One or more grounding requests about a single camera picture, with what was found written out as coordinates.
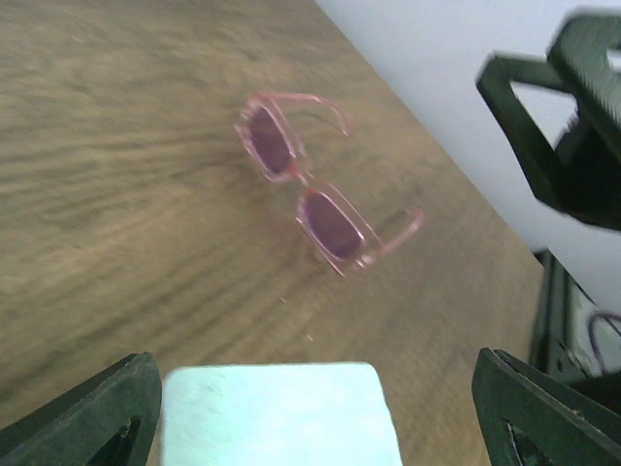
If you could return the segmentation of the pink sunglasses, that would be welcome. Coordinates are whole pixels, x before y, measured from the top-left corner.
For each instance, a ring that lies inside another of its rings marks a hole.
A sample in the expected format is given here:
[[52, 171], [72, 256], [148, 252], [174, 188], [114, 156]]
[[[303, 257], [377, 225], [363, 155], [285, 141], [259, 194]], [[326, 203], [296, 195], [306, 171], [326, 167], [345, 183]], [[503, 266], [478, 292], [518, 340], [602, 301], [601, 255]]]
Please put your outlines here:
[[316, 104], [330, 109], [342, 134], [346, 118], [329, 100], [309, 93], [261, 90], [248, 98], [234, 129], [271, 183], [296, 183], [296, 221], [318, 252], [340, 276], [349, 269], [364, 270], [397, 249], [422, 226], [425, 215], [417, 207], [405, 210], [405, 228], [382, 240], [358, 210], [331, 183], [322, 183], [309, 171], [304, 143], [282, 108], [283, 103]]

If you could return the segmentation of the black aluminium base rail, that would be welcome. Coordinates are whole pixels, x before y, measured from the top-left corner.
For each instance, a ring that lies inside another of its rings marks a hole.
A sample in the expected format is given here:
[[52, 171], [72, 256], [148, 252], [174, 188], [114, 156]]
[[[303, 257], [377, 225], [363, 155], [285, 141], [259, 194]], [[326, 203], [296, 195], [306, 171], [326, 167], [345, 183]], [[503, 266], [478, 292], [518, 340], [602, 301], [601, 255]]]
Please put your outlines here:
[[598, 306], [550, 250], [543, 267], [529, 364], [561, 383], [620, 371], [620, 312]]

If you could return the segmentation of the light blue cleaning cloth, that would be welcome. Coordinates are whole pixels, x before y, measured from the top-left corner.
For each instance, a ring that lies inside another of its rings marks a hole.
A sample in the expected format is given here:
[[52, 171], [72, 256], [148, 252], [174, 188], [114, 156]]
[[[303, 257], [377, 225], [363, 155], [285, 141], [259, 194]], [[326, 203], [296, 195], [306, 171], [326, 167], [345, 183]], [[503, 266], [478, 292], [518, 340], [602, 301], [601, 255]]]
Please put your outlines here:
[[183, 367], [164, 382], [163, 465], [400, 465], [365, 362]]

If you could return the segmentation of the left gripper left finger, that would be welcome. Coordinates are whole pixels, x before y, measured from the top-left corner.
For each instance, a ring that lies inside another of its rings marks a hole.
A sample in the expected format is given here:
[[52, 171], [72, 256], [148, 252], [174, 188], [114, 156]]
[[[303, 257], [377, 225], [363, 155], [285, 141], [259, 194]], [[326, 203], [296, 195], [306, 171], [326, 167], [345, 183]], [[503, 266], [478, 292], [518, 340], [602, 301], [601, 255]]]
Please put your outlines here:
[[3, 465], [145, 465], [162, 381], [132, 353], [1, 430]]

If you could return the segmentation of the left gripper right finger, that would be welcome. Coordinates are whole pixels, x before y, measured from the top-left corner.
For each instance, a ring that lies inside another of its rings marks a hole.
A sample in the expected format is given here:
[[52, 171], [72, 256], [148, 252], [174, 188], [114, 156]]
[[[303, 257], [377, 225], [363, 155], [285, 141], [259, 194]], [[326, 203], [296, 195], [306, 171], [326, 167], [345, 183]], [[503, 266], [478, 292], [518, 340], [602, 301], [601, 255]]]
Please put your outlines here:
[[618, 465], [620, 374], [558, 382], [502, 350], [482, 349], [472, 380], [493, 465]]

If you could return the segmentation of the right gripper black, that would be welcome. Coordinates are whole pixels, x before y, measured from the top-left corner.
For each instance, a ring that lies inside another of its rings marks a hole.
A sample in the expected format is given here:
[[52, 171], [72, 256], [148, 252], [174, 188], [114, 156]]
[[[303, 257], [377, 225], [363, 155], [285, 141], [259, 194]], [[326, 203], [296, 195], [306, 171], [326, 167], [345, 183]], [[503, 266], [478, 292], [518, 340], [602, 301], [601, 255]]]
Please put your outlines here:
[[[572, 12], [547, 59], [491, 54], [476, 88], [499, 123], [535, 197], [592, 226], [620, 229], [620, 49], [618, 12]], [[577, 120], [551, 145], [511, 85], [570, 94]]]

